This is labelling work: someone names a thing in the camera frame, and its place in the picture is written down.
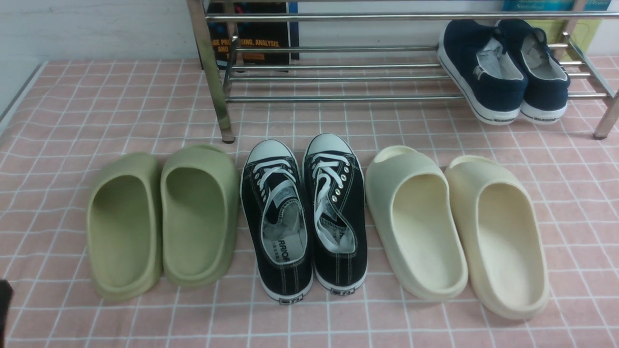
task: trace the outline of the canvas sneaker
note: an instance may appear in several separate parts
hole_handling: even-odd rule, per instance
[[[520,111],[533,123],[557,122],[568,107],[570,79],[552,55],[546,33],[522,19],[500,20],[497,27],[529,80]]]
[[[498,28],[452,20],[439,37],[438,59],[481,122],[508,124],[516,119],[527,76]]]
[[[268,296],[299,302],[313,281],[305,198],[290,149],[265,140],[249,154],[241,177],[241,203]]]
[[[320,134],[305,152],[303,181],[311,202],[316,277],[332,294],[350,295],[368,269],[359,160],[340,137]]]

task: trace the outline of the heel label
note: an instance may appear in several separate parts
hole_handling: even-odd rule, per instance
[[[348,295],[354,294],[355,293],[355,289],[350,289],[350,290],[331,289],[331,293],[333,295],[337,295],[337,296],[348,296]]]
[[[280,305],[291,305],[291,304],[299,302],[301,300],[303,300],[303,295],[300,295],[299,297],[295,297],[295,298],[290,298],[290,299],[280,298],[279,299],[279,304]]]

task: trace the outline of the book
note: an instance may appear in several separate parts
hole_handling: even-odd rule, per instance
[[[237,14],[259,14],[259,13],[287,13],[288,4],[286,2],[235,2],[235,13]],[[209,4],[207,13],[221,14],[223,4],[212,2]],[[238,36],[242,47],[289,47],[290,35],[288,23],[262,23],[262,22],[239,22],[236,24]],[[210,40],[215,51],[215,58],[219,69],[225,69],[230,57],[230,38],[228,36],[228,26],[226,23],[209,22]],[[243,64],[268,64],[268,65],[288,65],[290,64],[289,53],[243,53]]]
[[[611,0],[588,0],[585,11],[606,11]],[[574,0],[505,0],[504,11],[571,11]],[[528,20],[534,27],[546,31],[548,42],[554,43],[561,40],[561,31],[565,26],[565,20]],[[599,19],[581,19],[578,21],[572,39],[583,52],[586,52],[600,25]]]

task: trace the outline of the book cover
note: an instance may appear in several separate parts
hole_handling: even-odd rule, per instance
[[[287,13],[288,4],[286,2],[235,2],[235,13]],[[223,13],[223,4],[213,2],[209,4],[207,10],[211,14]],[[288,34],[288,23],[248,23],[239,22],[238,35],[243,47],[289,47],[290,37]],[[226,23],[209,22],[210,39],[217,66],[225,69],[228,65],[230,56],[230,39]],[[290,64],[289,53],[243,53],[244,64]]]

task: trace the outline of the cream slide sandal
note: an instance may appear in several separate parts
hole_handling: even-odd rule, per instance
[[[535,211],[522,184],[478,156],[456,158],[445,176],[479,300],[507,319],[540,313],[548,302],[548,276]]]
[[[402,286],[424,300],[446,300],[462,292],[466,260],[441,169],[409,147],[391,146],[368,167],[365,187],[374,224]]]
[[[153,155],[124,155],[96,175],[87,208],[87,249],[95,290],[124,301],[161,276],[161,170]]]
[[[185,147],[161,175],[163,268],[177,285],[217,281],[230,267],[238,217],[238,171],[216,146]]]

